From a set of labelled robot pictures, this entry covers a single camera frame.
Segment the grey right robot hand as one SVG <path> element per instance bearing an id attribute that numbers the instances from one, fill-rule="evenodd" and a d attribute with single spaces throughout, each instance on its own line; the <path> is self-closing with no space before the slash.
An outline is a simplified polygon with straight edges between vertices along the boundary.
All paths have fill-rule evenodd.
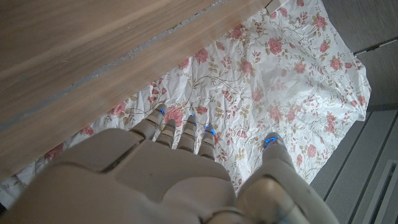
<path id="1" fill-rule="evenodd" d="M 264 140 L 262 164 L 235 191 L 215 161 L 215 132 L 195 150 L 190 116 L 176 124 L 158 106 L 132 129 L 107 129 L 54 159 L 1 217 L 2 223 L 336 223 L 295 171 L 282 138 Z"/>

